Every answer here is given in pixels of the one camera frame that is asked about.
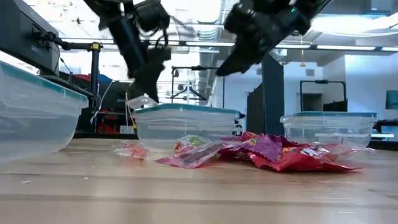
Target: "teal container lid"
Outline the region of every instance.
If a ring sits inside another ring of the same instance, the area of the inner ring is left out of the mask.
[[[208,106],[197,106],[197,105],[185,105],[181,103],[165,103],[162,105],[153,106],[150,108],[138,109],[135,110],[135,114],[147,113],[151,111],[160,111],[160,110],[190,110],[190,111],[202,111],[209,113],[224,113],[224,114],[236,114],[238,116],[239,112],[236,110],[229,110],[223,108],[212,108]]]
[[[360,118],[378,118],[377,113],[357,113],[357,112],[322,112],[322,111],[306,111],[295,113],[294,116],[345,116]]]
[[[24,80],[25,82],[29,82],[31,84],[41,86],[42,88],[56,91],[58,93],[65,93],[67,97],[80,100],[83,104],[87,104],[88,106],[88,98],[85,95],[77,93],[73,90],[69,90],[68,88],[60,86],[56,83],[50,82],[38,75],[33,75],[29,72],[25,72],[22,69],[9,65],[5,62],[0,62],[0,68],[3,71],[3,75],[18,78],[20,80]]]

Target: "black pillar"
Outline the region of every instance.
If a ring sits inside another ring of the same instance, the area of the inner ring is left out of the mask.
[[[262,61],[264,134],[284,135],[280,117],[285,113],[284,67],[269,54]]]

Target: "wooden table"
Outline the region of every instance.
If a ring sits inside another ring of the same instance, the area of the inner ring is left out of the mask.
[[[0,166],[1,224],[397,223],[398,152],[350,174],[277,174],[244,164],[186,170],[112,153],[116,140]]]

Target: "plastic container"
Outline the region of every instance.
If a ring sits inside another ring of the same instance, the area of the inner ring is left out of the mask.
[[[172,149],[176,140],[194,134],[218,140],[234,131],[239,112],[206,106],[163,104],[133,113],[140,141],[150,149]]]
[[[64,148],[86,107],[86,96],[0,62],[0,162]]]
[[[366,147],[376,113],[301,112],[283,116],[287,139],[299,143],[346,143]]]

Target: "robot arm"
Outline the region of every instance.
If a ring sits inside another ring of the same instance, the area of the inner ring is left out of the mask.
[[[159,0],[84,0],[99,16],[99,29],[109,28],[115,43],[134,78],[135,88],[158,101],[156,82],[170,60],[167,28],[170,16]],[[218,76],[245,72],[260,63],[265,54],[294,31],[304,35],[310,21],[332,0],[240,0],[228,14],[224,28],[236,34],[231,55],[217,70]],[[162,31],[164,45],[149,49],[140,39],[140,31]]]

